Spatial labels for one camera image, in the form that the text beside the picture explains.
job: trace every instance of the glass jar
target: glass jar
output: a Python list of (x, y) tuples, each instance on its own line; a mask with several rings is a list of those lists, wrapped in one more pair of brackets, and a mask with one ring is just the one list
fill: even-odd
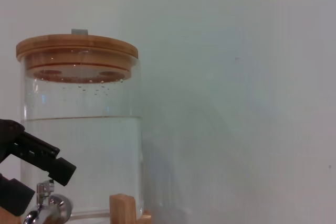
[[(26, 131), (77, 166), (55, 193), (72, 200), (70, 223), (109, 223), (109, 195), (133, 196), (142, 215), (140, 67), (137, 49), (92, 35), (47, 35), (17, 45)], [(30, 188), (48, 179), (22, 161)]]

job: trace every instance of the chrome faucet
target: chrome faucet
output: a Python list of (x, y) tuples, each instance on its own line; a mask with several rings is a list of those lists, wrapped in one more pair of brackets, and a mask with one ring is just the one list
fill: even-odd
[(63, 195), (51, 194), (54, 187), (54, 180), (37, 184), (37, 205), (27, 214), (23, 224), (43, 224), (50, 217), (61, 218), (63, 223), (70, 219), (72, 203)]

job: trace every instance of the black robotic arm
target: black robotic arm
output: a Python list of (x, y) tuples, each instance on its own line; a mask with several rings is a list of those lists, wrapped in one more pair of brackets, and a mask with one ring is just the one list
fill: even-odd
[[(49, 177), (66, 186), (76, 166), (63, 158), (56, 158), (60, 150), (25, 132), (12, 120), (0, 119), (0, 163), (10, 154), (49, 172)], [(8, 180), (0, 174), (0, 207), (20, 216), (28, 207), (35, 191), (16, 179)]]

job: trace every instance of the water spigot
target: water spigot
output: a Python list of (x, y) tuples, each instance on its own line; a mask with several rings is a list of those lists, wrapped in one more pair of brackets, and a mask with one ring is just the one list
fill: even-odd
[(51, 194), (54, 191), (54, 181), (46, 180), (36, 187), (36, 203), (26, 216), (23, 224), (43, 224), (50, 218), (61, 218), (66, 223), (71, 216), (72, 203), (63, 195)]

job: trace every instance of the white wall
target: white wall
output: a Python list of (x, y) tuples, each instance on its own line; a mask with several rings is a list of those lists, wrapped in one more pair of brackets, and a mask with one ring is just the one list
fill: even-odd
[[(0, 6), (2, 118), (19, 118), (20, 40), (87, 28), (139, 48), (145, 199), (155, 223), (335, 220), (334, 0)], [(18, 174), (17, 164), (5, 169)]]

